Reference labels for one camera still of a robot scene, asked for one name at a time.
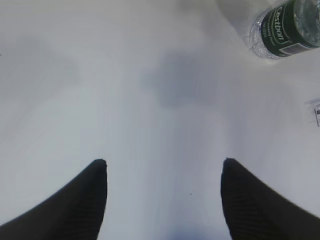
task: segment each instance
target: bottle label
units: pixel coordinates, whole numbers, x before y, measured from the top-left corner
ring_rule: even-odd
[[[261,37],[265,47],[278,57],[288,57],[318,46],[308,43],[298,32],[295,18],[296,0],[289,0],[269,11],[261,23]]]

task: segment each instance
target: green label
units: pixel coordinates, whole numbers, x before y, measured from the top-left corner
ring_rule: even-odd
[[[294,8],[296,0],[289,0],[267,13],[261,24],[264,45],[278,57],[288,57],[318,46],[308,43],[298,32]]]

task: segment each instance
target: white surface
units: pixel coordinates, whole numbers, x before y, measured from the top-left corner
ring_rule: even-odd
[[[99,239],[229,240],[234,157],[320,216],[320,50],[248,52],[249,0],[1,0],[0,224],[108,161]]]

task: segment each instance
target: white floor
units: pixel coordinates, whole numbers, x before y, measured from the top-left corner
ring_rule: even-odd
[[[0,0],[0,224],[108,161],[100,240],[230,240],[226,157],[320,216],[320,50],[269,63],[264,0]]]

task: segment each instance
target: plastic water bottle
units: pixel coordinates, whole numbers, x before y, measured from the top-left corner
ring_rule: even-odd
[[[320,47],[320,0],[289,0],[268,9],[250,30],[253,52],[281,59]]]

